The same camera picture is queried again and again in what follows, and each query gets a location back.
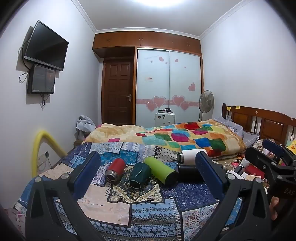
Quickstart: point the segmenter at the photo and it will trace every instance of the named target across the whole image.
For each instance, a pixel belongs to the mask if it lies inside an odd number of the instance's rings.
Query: wall-mounted tv
[[[24,59],[63,71],[68,42],[41,21],[28,41]]]

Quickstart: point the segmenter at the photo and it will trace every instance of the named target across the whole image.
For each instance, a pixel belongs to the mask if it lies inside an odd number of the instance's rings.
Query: standing fan
[[[209,90],[204,91],[200,95],[198,107],[200,108],[200,116],[198,121],[202,121],[202,114],[209,112],[214,106],[214,96]]]

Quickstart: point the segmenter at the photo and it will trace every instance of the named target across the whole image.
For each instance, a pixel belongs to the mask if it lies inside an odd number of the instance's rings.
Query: bed sheet
[[[142,189],[128,187],[128,174],[146,156],[176,168],[177,153],[154,145],[86,142],[61,159],[54,169],[42,173],[41,178],[57,179],[62,173],[72,172],[93,150],[100,153],[101,166],[78,204],[106,240],[191,240],[218,205],[205,183],[178,183],[168,188],[152,176]],[[127,167],[121,181],[113,185],[106,182],[104,172],[115,158],[124,159]],[[24,215],[33,182],[34,179],[15,205]],[[76,234],[59,199],[55,199],[55,204],[65,228]],[[226,228],[236,219],[240,205],[241,200],[237,199]]]
[[[211,158],[237,154],[246,148],[238,135],[214,120],[153,128],[102,124],[85,140],[98,143],[114,141],[157,145],[174,151],[203,148]]]

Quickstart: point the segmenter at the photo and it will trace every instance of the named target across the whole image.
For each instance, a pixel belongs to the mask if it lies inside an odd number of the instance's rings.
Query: wooden headboard
[[[257,118],[261,118],[260,125],[260,139],[273,138],[277,144],[285,145],[288,126],[293,126],[292,135],[294,134],[294,126],[296,126],[296,119],[291,118],[285,114],[278,113],[272,110],[264,110],[245,106],[227,106],[222,105],[222,117],[226,118],[231,112],[231,119],[233,122],[241,125],[244,131],[256,132]],[[252,129],[253,116],[255,119],[255,127]]]

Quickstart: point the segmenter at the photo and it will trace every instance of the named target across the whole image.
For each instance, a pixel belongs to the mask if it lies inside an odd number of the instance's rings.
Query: red thermos
[[[121,158],[116,158],[110,164],[108,169],[105,171],[105,178],[110,183],[115,183],[120,180],[124,169],[126,167],[126,163]]]

